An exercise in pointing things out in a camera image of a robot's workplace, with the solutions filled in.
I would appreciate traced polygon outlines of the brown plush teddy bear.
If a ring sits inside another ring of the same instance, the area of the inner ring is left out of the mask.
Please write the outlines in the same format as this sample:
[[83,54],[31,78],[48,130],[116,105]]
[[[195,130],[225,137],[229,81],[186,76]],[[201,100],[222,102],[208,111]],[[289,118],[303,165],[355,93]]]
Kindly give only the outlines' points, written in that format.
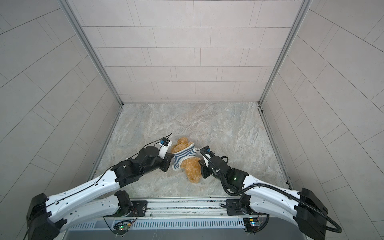
[[[192,143],[193,142],[190,142],[188,140],[188,138],[182,137],[182,138],[178,139],[175,146],[172,146],[171,153],[175,154],[181,150],[184,150],[185,148],[187,148]],[[196,155],[196,157],[184,160],[181,164],[180,170],[185,171],[188,180],[193,184],[198,184],[202,178],[201,166],[199,164],[199,160],[201,160],[201,159],[198,158]]]

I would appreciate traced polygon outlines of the blue white striped knit sweater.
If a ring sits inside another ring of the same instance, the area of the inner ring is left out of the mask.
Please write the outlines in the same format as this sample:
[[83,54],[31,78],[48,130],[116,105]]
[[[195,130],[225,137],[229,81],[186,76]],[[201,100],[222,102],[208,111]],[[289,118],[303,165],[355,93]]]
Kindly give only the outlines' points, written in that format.
[[181,169],[181,164],[184,160],[189,158],[196,157],[198,149],[195,148],[195,143],[192,143],[184,150],[181,150],[174,154],[172,169],[179,171]]

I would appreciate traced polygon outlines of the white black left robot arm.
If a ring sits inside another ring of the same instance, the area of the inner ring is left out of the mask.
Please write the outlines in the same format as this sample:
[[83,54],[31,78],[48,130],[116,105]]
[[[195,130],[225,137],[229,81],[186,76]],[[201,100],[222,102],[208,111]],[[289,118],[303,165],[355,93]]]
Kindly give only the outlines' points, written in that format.
[[27,212],[28,240],[53,240],[62,231],[102,216],[121,217],[132,208],[122,188],[156,169],[167,172],[174,154],[168,147],[147,146],[102,175],[60,194],[34,196]]

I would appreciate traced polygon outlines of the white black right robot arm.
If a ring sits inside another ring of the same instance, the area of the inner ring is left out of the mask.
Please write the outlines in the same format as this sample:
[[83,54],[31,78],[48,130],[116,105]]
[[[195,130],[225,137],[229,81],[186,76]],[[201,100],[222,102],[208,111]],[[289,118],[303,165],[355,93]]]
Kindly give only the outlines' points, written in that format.
[[288,221],[313,240],[324,240],[328,209],[310,190],[287,190],[231,168],[218,156],[203,155],[202,174],[220,180],[230,196],[240,196],[240,208],[247,215],[267,214]]

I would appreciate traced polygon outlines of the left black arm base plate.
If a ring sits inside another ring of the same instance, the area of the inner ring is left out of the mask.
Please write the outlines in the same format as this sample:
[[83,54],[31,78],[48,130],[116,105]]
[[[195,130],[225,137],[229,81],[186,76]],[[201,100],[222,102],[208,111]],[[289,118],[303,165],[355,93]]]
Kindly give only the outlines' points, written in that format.
[[141,218],[146,215],[147,207],[148,207],[148,201],[144,200],[133,200],[132,201],[133,207],[132,211],[127,215],[128,218]]

